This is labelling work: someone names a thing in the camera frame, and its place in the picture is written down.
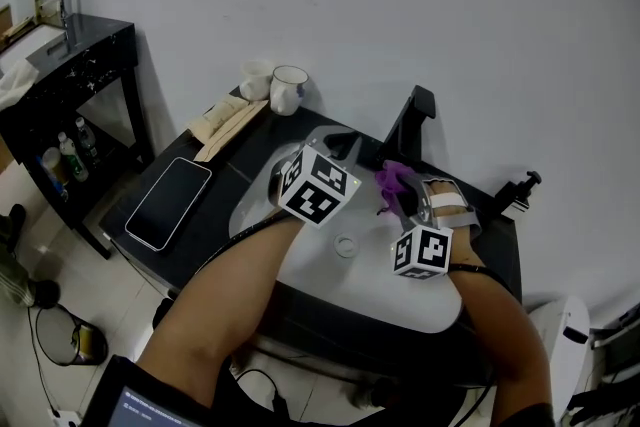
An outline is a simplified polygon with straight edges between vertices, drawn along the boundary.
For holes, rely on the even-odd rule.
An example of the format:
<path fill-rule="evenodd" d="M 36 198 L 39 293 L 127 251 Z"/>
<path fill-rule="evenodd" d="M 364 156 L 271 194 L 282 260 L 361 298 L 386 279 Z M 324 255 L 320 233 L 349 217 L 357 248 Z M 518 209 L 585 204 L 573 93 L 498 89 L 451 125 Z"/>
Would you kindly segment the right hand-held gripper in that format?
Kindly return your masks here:
<path fill-rule="evenodd" d="M 421 177 L 407 179 L 412 200 L 389 195 L 388 210 L 400 221 L 402 235 L 392 244 L 393 273 L 418 280 L 446 274 L 452 264 L 479 265 L 471 247 L 479 229 L 476 212 L 436 217 L 430 193 Z"/>

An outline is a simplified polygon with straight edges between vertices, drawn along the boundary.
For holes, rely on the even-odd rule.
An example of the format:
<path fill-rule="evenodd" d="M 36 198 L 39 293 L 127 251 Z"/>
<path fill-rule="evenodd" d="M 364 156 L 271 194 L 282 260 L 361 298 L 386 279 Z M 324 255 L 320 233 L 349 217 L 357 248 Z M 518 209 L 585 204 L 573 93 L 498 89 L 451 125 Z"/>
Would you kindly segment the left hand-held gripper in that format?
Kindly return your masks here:
<path fill-rule="evenodd" d="M 317 126 L 294 153 L 280 159 L 271 169 L 269 201 L 305 223 L 321 228 L 355 195 L 361 180 L 353 175 L 362 137 L 356 133 L 346 157 L 330 155 L 327 140 L 351 134 L 342 125 Z"/>

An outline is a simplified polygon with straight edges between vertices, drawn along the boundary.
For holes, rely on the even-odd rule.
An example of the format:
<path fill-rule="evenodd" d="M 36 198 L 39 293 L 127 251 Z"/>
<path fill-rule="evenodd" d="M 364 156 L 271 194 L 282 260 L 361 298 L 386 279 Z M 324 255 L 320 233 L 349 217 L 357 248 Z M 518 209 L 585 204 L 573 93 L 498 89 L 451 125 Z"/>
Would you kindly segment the purple cloth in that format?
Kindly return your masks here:
<path fill-rule="evenodd" d="M 382 169 L 375 173 L 375 180 L 386 206 L 379 214 L 392 212 L 402 217 L 410 217 L 417 211 L 418 199 L 410 182 L 417 176 L 416 172 L 397 161 L 385 160 Z"/>

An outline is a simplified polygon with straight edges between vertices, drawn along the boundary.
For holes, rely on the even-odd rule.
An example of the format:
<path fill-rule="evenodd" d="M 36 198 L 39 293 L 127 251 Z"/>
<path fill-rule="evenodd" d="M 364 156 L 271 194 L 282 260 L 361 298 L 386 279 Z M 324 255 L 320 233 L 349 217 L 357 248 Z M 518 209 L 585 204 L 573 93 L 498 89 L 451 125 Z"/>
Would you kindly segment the black faucet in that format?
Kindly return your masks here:
<path fill-rule="evenodd" d="M 436 118 L 434 94 L 420 85 L 415 85 L 404 104 L 391 131 L 376 154 L 376 161 L 386 160 L 420 162 L 422 160 L 422 125 Z"/>

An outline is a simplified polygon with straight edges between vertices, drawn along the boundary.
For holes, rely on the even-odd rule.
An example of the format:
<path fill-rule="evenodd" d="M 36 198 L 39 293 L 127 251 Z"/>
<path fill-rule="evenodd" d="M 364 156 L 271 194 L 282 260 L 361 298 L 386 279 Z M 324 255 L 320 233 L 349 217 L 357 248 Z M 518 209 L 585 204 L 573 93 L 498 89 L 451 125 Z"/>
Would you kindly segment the person's left forearm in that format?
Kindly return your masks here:
<path fill-rule="evenodd" d="M 195 402 L 211 406 L 225 359 L 255 333 L 302 227 L 301 220 L 287 217 L 203 267 L 154 330 L 137 365 Z"/>

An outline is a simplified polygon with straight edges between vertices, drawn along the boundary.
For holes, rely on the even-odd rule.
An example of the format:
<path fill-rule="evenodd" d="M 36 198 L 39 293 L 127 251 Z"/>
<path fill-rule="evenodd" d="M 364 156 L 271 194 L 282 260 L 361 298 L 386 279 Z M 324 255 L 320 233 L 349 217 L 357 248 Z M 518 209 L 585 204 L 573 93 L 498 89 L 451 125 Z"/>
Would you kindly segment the person's right forearm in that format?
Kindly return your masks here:
<path fill-rule="evenodd" d="M 504 424 L 530 406 L 549 405 L 549 361 L 521 304 L 486 274 L 453 271 L 449 276 L 496 375 L 492 427 Z"/>

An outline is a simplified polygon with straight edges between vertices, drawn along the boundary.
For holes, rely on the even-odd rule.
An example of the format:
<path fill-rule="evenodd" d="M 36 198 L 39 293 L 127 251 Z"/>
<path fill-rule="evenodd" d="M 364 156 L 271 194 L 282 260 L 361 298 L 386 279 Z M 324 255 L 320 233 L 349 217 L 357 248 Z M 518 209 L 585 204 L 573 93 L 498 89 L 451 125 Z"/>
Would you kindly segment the person's right hand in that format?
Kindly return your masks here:
<path fill-rule="evenodd" d="M 464 214 L 469 206 L 458 186 L 451 181 L 431 181 L 427 183 L 430 206 L 436 217 Z"/>

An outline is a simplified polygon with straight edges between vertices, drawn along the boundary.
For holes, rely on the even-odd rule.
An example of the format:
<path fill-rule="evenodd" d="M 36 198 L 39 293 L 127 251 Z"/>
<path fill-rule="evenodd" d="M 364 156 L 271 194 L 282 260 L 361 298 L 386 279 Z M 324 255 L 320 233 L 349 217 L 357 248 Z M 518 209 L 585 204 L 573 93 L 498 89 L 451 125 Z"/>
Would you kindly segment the white mug with blue print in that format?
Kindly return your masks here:
<path fill-rule="evenodd" d="M 296 66 L 277 66 L 273 70 L 270 106 L 280 116 L 291 116 L 300 107 L 309 80 L 306 71 Z"/>

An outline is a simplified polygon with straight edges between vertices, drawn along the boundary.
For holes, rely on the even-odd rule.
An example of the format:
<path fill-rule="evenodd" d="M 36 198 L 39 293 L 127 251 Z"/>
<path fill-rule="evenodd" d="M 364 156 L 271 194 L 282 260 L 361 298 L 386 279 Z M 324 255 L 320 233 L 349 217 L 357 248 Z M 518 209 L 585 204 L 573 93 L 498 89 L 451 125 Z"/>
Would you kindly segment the white sink drain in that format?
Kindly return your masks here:
<path fill-rule="evenodd" d="M 359 252 L 359 242 L 356 237 L 341 233 L 333 241 L 335 252 L 342 258 L 349 259 L 355 257 Z"/>

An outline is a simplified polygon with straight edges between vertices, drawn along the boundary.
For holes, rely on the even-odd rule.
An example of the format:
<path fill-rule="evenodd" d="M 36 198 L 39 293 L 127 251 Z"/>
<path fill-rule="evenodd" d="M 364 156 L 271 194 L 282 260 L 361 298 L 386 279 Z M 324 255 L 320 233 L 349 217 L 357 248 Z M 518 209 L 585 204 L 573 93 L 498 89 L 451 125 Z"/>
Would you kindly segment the large white sink basin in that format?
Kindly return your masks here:
<path fill-rule="evenodd" d="M 330 155 L 343 159 L 354 135 L 327 140 Z M 235 236 L 273 210 L 267 198 L 271 169 L 305 141 L 279 148 L 265 164 L 235 207 L 229 233 Z M 383 198 L 373 172 L 356 163 L 361 180 L 352 199 L 321 228 L 305 224 L 287 252 L 279 282 L 334 306 L 422 333 L 438 333 L 458 319 L 462 301 L 447 274 L 418 280 L 393 273 L 392 244 L 402 235 L 399 219 L 381 213 Z M 347 233 L 357 238 L 358 254 L 349 259 L 334 250 L 334 238 Z"/>

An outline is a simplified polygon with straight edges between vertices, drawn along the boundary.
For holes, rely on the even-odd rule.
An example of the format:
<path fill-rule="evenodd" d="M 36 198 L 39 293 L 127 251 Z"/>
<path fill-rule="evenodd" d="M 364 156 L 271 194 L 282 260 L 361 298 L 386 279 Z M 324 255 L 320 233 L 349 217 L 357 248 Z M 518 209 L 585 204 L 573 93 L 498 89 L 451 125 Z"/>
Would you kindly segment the plain white mug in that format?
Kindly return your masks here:
<path fill-rule="evenodd" d="M 241 67 L 244 81 L 239 86 L 241 96 L 250 102 L 268 98 L 274 66 L 270 61 L 253 60 Z"/>

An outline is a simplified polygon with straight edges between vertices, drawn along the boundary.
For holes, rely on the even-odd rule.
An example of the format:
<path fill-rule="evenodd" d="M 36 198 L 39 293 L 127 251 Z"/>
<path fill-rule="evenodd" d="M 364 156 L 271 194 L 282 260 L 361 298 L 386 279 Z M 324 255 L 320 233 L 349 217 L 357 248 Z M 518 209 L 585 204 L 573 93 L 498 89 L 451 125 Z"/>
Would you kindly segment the brown kraft paper sleeve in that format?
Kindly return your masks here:
<path fill-rule="evenodd" d="M 196 154 L 193 161 L 199 163 L 210 162 L 228 143 L 230 143 L 255 116 L 266 106 L 267 100 L 249 103 L 242 110 L 231 116 L 207 140 L 203 148 Z"/>

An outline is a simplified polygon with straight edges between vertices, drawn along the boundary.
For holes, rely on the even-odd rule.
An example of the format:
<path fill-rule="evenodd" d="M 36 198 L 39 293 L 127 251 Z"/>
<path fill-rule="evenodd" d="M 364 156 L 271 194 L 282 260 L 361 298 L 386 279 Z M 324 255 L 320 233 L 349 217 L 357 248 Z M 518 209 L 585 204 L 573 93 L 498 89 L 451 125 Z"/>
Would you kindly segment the black vanity cabinet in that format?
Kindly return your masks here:
<path fill-rule="evenodd" d="M 173 293 L 232 236 L 229 221 L 235 207 L 265 164 L 281 147 L 297 144 L 327 118 L 307 108 L 290 117 L 260 113 L 210 163 L 212 177 L 195 208 L 168 246 L 155 252 L 125 232 L 125 223 L 166 167 L 177 157 L 193 158 L 198 141 L 180 135 L 141 174 L 135 186 L 102 218 L 100 228 L 145 272 Z M 384 141 L 362 139 L 357 164 L 373 172 Z M 467 315 L 438 333 L 422 333 L 334 306 L 277 282 L 258 329 L 266 350 L 293 351 L 299 361 L 320 361 L 328 371 L 341 368 L 399 377 L 412 372 L 442 375 L 458 386 L 483 387 L 490 365 L 478 346 Z"/>

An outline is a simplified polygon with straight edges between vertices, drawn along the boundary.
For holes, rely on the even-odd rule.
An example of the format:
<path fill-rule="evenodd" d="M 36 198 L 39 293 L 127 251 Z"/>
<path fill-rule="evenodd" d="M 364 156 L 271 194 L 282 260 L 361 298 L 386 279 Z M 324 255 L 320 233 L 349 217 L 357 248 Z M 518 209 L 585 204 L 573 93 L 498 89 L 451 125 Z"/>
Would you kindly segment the beige packet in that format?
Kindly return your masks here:
<path fill-rule="evenodd" d="M 187 130 L 205 144 L 226 121 L 248 105 L 247 100 L 227 94 L 204 114 L 190 121 Z"/>

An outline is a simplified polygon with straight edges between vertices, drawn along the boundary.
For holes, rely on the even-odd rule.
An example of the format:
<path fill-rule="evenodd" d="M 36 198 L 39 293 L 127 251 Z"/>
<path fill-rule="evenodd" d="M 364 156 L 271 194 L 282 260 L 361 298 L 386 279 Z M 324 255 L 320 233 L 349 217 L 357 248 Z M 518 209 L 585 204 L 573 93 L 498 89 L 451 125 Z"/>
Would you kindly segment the smartphone with dark screen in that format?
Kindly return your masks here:
<path fill-rule="evenodd" d="M 175 158 L 134 209 L 125 232 L 155 252 L 164 250 L 211 177 L 204 166 Z"/>

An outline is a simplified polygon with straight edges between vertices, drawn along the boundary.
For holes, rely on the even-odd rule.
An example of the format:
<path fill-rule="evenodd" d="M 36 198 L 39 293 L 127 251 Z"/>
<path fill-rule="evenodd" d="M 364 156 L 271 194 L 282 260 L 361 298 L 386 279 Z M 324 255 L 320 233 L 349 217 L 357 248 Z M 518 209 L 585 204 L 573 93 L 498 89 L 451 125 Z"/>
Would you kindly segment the grey metal rack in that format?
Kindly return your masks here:
<path fill-rule="evenodd" d="M 640 303 L 593 335 L 597 383 L 621 383 L 640 375 Z"/>

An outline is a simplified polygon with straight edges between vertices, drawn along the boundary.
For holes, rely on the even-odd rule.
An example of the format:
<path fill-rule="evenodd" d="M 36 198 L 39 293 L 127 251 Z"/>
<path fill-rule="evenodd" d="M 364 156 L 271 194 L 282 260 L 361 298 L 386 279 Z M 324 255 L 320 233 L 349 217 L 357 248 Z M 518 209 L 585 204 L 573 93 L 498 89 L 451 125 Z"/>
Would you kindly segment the clear bottle with dark label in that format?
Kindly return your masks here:
<path fill-rule="evenodd" d="M 84 152 L 89 157 L 92 165 L 94 167 L 98 167 L 101 161 L 96 147 L 96 137 L 94 132 L 83 117 L 78 117 L 75 120 L 75 124 L 78 131 L 78 140 L 84 149 Z"/>

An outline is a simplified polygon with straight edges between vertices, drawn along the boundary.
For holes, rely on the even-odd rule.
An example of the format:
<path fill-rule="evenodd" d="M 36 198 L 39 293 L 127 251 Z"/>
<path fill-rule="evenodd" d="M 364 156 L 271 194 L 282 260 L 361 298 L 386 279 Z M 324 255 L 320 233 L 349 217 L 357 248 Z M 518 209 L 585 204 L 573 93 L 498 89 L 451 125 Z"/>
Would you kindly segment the black marble-top stand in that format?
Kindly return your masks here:
<path fill-rule="evenodd" d="M 153 161 L 154 152 L 136 81 L 139 60 L 134 24 L 74 15 L 76 50 L 59 60 L 47 55 L 47 44 L 27 58 L 38 69 L 38 79 L 17 104 L 0 113 L 0 136 L 66 226 L 100 256 L 109 258 L 109 249 L 91 233 L 85 217 L 125 171 L 143 171 Z M 60 132 L 76 137 L 79 108 L 115 81 L 122 86 L 134 142 L 127 146 L 97 128 L 101 163 L 98 167 L 89 166 L 85 182 L 72 179 L 66 185 L 68 201 L 64 202 L 36 157 L 42 158 L 45 150 L 57 143 Z"/>

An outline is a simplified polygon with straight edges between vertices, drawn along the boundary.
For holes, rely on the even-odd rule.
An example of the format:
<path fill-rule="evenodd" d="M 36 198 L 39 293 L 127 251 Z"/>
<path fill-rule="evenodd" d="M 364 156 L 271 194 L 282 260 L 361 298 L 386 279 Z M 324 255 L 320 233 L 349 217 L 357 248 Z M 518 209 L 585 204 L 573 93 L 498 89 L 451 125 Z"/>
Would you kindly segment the clear bottle with green label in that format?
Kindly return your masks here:
<path fill-rule="evenodd" d="M 80 154 L 71 138 L 65 132 L 58 134 L 59 149 L 70 166 L 74 178 L 78 182 L 85 182 L 88 179 L 89 172 L 83 163 Z"/>

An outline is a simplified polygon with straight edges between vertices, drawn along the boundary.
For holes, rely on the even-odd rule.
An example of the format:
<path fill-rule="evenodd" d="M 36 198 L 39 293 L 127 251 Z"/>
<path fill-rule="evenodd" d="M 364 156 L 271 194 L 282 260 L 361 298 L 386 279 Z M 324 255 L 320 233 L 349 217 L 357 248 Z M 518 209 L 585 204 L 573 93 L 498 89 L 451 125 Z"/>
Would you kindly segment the jar with yellow contents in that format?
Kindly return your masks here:
<path fill-rule="evenodd" d="M 49 147 L 45 150 L 41 158 L 42 166 L 49 172 L 62 186 L 66 186 L 69 175 L 66 171 L 62 154 L 58 148 Z"/>

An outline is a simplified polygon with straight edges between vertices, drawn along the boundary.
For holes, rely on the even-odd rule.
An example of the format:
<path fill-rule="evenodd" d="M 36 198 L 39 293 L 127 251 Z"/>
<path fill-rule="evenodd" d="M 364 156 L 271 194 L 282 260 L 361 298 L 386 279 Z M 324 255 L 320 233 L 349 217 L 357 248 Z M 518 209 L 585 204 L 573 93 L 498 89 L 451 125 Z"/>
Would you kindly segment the blue tube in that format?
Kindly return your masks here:
<path fill-rule="evenodd" d="M 67 202 L 68 201 L 68 192 L 67 192 L 66 188 L 64 187 L 64 185 L 58 180 L 58 178 L 55 176 L 55 174 L 45 166 L 45 164 L 43 163 L 43 160 L 42 160 L 41 157 L 37 156 L 36 159 L 37 159 L 40 167 L 43 169 L 43 171 L 45 172 L 46 176 L 48 177 L 49 181 L 53 185 L 54 189 L 56 190 L 56 192 L 60 196 L 60 198 L 64 202 Z"/>

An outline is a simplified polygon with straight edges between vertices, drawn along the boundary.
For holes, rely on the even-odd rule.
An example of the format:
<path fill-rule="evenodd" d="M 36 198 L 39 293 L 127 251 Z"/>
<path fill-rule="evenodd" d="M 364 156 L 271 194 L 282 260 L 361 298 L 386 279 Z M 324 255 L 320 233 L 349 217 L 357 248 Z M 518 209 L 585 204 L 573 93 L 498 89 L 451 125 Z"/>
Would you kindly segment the small white rectangular basin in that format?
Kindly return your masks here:
<path fill-rule="evenodd" d="M 63 29 L 49 25 L 41 25 L 34 28 L 31 32 L 0 53 L 0 78 L 4 76 L 16 62 L 26 59 L 63 34 Z"/>

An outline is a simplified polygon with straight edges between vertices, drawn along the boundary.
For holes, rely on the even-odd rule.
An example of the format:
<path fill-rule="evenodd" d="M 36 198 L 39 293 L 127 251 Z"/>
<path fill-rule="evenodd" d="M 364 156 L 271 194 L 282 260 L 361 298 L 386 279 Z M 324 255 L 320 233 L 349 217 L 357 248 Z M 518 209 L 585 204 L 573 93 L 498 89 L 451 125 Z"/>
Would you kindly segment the white towel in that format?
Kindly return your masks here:
<path fill-rule="evenodd" d="M 14 106 L 38 79 L 39 71 L 29 61 L 17 61 L 0 79 L 0 112 Z"/>

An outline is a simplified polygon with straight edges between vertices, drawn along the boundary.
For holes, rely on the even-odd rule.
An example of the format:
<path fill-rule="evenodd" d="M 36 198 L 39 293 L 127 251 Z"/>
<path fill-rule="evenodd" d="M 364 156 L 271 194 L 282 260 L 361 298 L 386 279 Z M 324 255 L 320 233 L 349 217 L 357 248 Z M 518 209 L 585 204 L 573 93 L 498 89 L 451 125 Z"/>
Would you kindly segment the black laptop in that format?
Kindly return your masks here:
<path fill-rule="evenodd" d="M 209 409 L 129 359 L 110 358 L 80 427 L 207 427 Z"/>

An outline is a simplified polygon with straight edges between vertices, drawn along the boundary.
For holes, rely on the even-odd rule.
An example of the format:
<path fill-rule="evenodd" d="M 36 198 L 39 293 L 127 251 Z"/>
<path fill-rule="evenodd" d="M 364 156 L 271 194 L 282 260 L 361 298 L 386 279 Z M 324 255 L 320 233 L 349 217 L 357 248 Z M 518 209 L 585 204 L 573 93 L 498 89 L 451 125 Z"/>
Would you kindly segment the black clamp mount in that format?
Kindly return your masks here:
<path fill-rule="evenodd" d="M 495 214 L 507 215 L 513 212 L 526 213 L 529 208 L 529 197 L 535 186 L 542 182 L 536 171 L 527 172 L 528 179 L 514 183 L 508 181 L 494 196 Z"/>

